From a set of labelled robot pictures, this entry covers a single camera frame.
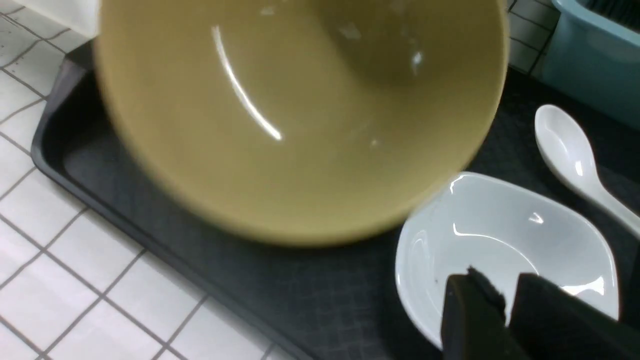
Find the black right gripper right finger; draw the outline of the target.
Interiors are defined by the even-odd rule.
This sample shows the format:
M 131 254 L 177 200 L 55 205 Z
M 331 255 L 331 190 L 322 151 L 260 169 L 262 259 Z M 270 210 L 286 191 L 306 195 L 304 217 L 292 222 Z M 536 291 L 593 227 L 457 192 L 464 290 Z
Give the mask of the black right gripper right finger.
M 531 360 L 638 360 L 639 332 L 542 276 L 518 277 L 508 325 Z

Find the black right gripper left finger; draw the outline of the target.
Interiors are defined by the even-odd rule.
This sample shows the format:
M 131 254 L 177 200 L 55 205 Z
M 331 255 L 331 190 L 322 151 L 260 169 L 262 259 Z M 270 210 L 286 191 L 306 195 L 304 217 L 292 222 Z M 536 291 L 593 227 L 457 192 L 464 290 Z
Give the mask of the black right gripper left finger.
M 505 296 L 474 267 L 446 280 L 440 338 L 444 360 L 528 360 L 506 326 Z

